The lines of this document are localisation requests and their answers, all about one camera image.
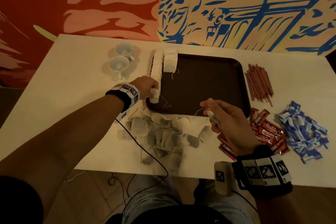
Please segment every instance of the wristband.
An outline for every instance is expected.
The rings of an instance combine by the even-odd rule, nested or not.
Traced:
[[[139,90],[134,85],[126,82],[117,84],[112,89],[107,91],[105,95],[108,94],[115,95],[124,102],[124,108],[121,111],[122,113],[125,112],[128,108],[132,107],[140,99]]]
[[[252,154],[238,156],[237,160],[232,167],[238,186],[248,190],[255,199],[270,200],[292,191],[291,175],[285,163],[268,146],[259,145]]]

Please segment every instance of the left hand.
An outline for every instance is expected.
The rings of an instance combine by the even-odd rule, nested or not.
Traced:
[[[140,99],[146,99],[153,97],[151,93],[151,88],[159,89],[159,83],[153,78],[148,76],[142,76],[136,78],[134,81],[131,81],[130,84],[136,86],[140,92]]]

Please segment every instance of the black cable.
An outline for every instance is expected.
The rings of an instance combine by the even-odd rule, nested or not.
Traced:
[[[235,194],[237,194],[237,195],[239,195],[239,196],[241,196],[247,203],[250,204],[250,206],[256,211],[256,213],[258,213],[257,209],[256,209],[256,208],[250,203],[250,201],[247,200],[242,194],[238,193],[238,192],[235,191],[235,190],[232,190],[232,192],[235,193]]]
[[[132,182],[132,180],[133,180],[133,178],[135,177],[136,175],[133,175],[133,177],[131,178],[131,180],[128,182],[128,184],[127,184],[127,188],[126,188],[126,194],[127,194],[127,196],[129,197],[129,193],[128,193],[128,188],[129,188],[129,185],[131,184],[131,182]]]
[[[122,182],[118,179],[118,177],[114,177],[114,174],[111,172],[112,174],[112,177],[110,177],[108,180],[107,180],[107,183],[110,185],[110,186],[114,186],[116,184],[116,181],[118,181],[121,185],[121,189],[123,190],[123,200],[124,200],[124,204],[125,204],[125,207],[126,207],[126,200],[125,200],[125,196],[124,196],[124,187],[123,187],[123,184]]]
[[[167,173],[167,175],[166,175],[165,177],[163,177],[161,180],[159,180],[157,183],[155,183],[154,185],[152,185],[152,186],[150,186],[150,187],[148,187],[148,188],[146,188],[146,189],[143,189],[143,190],[137,192],[133,197],[131,197],[130,200],[129,200],[129,201],[127,202],[127,204],[125,205],[125,208],[124,208],[123,211],[121,212],[121,213],[124,213],[124,211],[125,211],[126,207],[128,206],[129,202],[130,202],[130,201],[131,201],[137,194],[139,194],[139,193],[141,193],[141,192],[144,192],[145,190],[148,190],[148,189],[151,189],[151,188],[155,187],[156,185],[158,185],[159,183],[161,183],[163,180],[165,180],[165,179],[168,177],[169,173],[168,173],[167,169],[161,164],[160,161],[158,161],[152,154],[150,154],[148,151],[146,151],[146,150],[145,150],[145,149],[144,149],[144,148],[137,142],[137,140],[131,135],[131,133],[124,127],[124,125],[120,123],[120,121],[118,121],[117,119],[116,119],[116,121],[117,121],[117,122],[124,128],[124,130],[126,130],[126,132],[132,137],[132,139],[135,141],[135,143],[136,143],[136,144],[137,144],[143,151],[145,151],[145,153],[147,153],[149,156],[151,156],[153,159],[155,159],[155,161],[156,161],[157,163],[159,163],[160,166],[162,166],[163,169],[164,169],[164,170],[166,171],[166,173]]]

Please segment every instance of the hand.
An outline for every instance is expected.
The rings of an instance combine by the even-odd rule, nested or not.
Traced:
[[[210,119],[212,124],[211,129],[215,133],[222,131],[231,149],[238,156],[252,154],[253,150],[258,145],[261,145],[240,108],[221,100],[213,100],[212,98],[201,102],[200,105],[201,107],[211,110],[217,119],[220,120],[220,125],[217,126],[217,124]]]
[[[140,99],[146,99],[153,97],[151,93],[151,88],[159,89],[159,83],[153,78],[148,76],[142,76],[136,78],[134,81],[131,81],[130,84],[136,86],[140,92]]]

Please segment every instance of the floor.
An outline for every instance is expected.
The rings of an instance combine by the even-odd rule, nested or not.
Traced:
[[[0,128],[19,99],[23,90],[0,87]],[[80,174],[81,170],[73,170],[67,180]],[[115,174],[127,186],[133,174]],[[107,181],[111,173],[99,171],[85,171],[73,180],[64,182],[57,195],[54,205],[45,223],[105,223],[115,213],[124,208],[122,187],[117,182],[110,186]],[[197,185],[197,179],[174,178],[177,190],[185,204],[193,203],[192,193]],[[250,202],[253,198],[243,193]],[[336,224],[336,189],[307,186],[294,186],[289,194],[296,210],[306,224]],[[259,223],[258,215],[246,206],[254,223]]]
[[[123,188],[118,181],[113,186],[108,184],[108,179],[112,177],[110,172],[73,170],[67,180],[75,178],[63,182],[45,224],[100,224],[105,223],[110,216],[121,213],[125,207],[123,193],[127,203],[129,197],[126,188],[134,175],[114,175],[121,180]],[[198,179],[173,177],[173,180],[182,203],[193,204],[193,192]],[[255,206],[253,197],[248,192],[242,193]],[[254,224],[259,224],[258,214],[250,205],[244,204]]]

